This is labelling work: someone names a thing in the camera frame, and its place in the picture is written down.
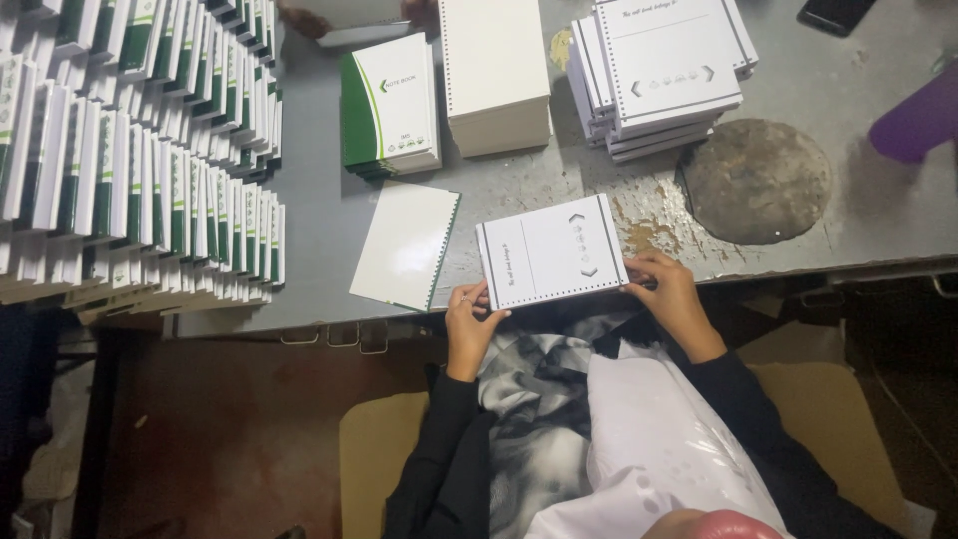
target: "white paper stack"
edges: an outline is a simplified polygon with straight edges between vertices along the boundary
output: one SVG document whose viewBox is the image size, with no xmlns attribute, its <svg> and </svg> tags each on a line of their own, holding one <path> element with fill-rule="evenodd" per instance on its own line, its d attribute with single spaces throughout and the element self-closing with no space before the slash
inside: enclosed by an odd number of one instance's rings
<svg viewBox="0 0 958 539">
<path fill-rule="evenodd" d="M 616 163 L 708 137 L 758 63 L 735 0 L 597 2 L 572 33 L 582 131 Z"/>
<path fill-rule="evenodd" d="M 550 88 L 537 0 L 440 0 L 439 9 L 445 108 L 462 156 L 549 144 Z"/>
<path fill-rule="evenodd" d="M 443 166 L 432 47 L 425 34 L 339 59 L 342 161 L 382 179 Z"/>
<path fill-rule="evenodd" d="M 285 283 L 285 207 L 256 183 L 282 159 L 275 3 L 9 4 L 0 303 L 65 294 L 91 314 L 164 315 L 268 303 Z"/>
</svg>

